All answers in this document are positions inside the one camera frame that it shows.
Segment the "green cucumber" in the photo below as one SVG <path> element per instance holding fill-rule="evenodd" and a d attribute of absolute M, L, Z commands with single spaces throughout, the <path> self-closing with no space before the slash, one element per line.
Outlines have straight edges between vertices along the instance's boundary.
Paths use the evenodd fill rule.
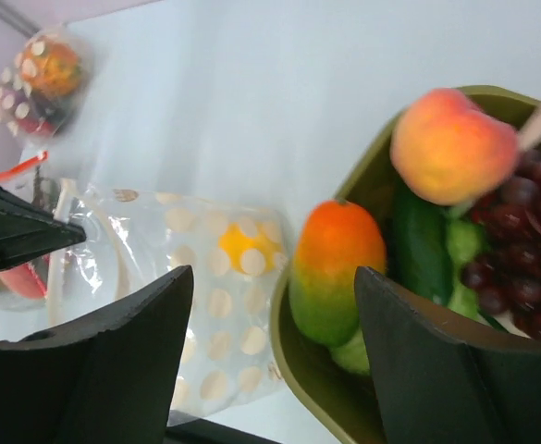
<path fill-rule="evenodd" d="M 393 202 L 393 244 L 400 285 L 439 305 L 453 292 L 442 208 L 416 196 L 400 180 Z"/>

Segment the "transparent package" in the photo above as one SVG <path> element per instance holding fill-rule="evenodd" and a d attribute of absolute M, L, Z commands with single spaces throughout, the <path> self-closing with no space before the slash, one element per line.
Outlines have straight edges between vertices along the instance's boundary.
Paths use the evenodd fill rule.
<path fill-rule="evenodd" d="M 53 212 L 60 193 L 57 181 L 47 178 L 47 152 L 0 174 L 0 186 L 20 199 Z M 48 255 L 0 272 L 0 309 L 22 311 L 44 304 Z"/>
<path fill-rule="evenodd" d="M 29 39 L 0 76 L 0 123 L 18 139 L 45 142 L 60 134 L 82 103 L 92 52 L 65 28 Z"/>
<path fill-rule="evenodd" d="M 287 263 L 276 212 L 91 184 L 80 191 L 74 180 L 45 177 L 46 160 L 39 155 L 0 175 L 0 183 L 55 219 L 83 227 L 87 240 L 9 270 L 18 279 L 5 283 L 0 274 L 8 285 L 1 310 L 35 310 L 46 319 L 42 328 L 52 327 L 191 265 L 193 304 L 169 424 L 283 387 L 268 331 L 270 298 Z M 30 269 L 40 275 L 40 288 L 29 280 Z M 24 288 L 41 297 L 14 285 L 26 278 Z"/>

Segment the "fruit bowl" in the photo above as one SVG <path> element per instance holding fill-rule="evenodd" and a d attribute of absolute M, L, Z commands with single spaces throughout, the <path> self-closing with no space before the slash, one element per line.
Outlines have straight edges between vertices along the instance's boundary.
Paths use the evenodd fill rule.
<path fill-rule="evenodd" d="M 494 86 L 459 89 L 487 114 L 516 128 L 540 104 L 536 99 Z M 336 193 L 336 197 L 367 209 L 383 229 L 391 215 L 397 179 L 389 160 L 389 145 L 397 119 L 395 116 L 386 124 Z M 289 308 L 288 276 L 287 269 L 277 284 L 271 314 L 272 345 L 287 384 L 342 443 L 385 443 L 371 379 L 345 374 L 333 364 L 326 349 L 299 333 Z"/>

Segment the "plastic fruit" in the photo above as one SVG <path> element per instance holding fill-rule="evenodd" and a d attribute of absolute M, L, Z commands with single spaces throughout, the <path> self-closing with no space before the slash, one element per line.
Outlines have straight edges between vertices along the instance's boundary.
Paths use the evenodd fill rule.
<path fill-rule="evenodd" d="M 79 55 L 70 46 L 45 36 L 30 41 L 16 58 L 20 77 L 46 97 L 66 96 L 82 81 Z"/>
<path fill-rule="evenodd" d="M 355 203 L 319 204 L 303 226 L 289 284 L 291 312 L 304 336 L 332 348 L 353 337 L 359 326 L 359 266 L 386 271 L 386 247 L 375 220 Z"/>
<path fill-rule="evenodd" d="M 516 130 L 462 92 L 435 89 L 414 102 L 393 132 L 391 162 L 412 191 L 438 205 L 478 199 L 512 174 Z"/>

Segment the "orange candy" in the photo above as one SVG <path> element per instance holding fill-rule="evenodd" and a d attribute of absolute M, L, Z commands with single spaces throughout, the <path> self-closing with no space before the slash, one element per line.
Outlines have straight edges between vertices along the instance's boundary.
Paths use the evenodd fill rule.
<path fill-rule="evenodd" d="M 20 77 L 46 97 L 62 97 L 82 81 L 79 55 L 70 46 L 45 36 L 28 42 L 16 58 Z"/>

